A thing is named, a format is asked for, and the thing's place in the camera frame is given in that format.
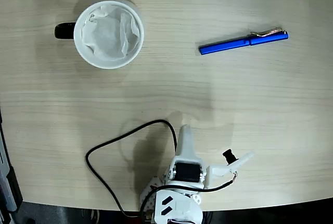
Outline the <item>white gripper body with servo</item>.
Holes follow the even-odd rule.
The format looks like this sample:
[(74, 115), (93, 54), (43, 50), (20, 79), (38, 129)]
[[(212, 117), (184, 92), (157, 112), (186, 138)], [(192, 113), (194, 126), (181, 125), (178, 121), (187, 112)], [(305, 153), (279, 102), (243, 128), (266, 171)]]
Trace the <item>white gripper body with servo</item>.
[(180, 185), (203, 189), (206, 172), (201, 158), (174, 157), (165, 172), (164, 185)]

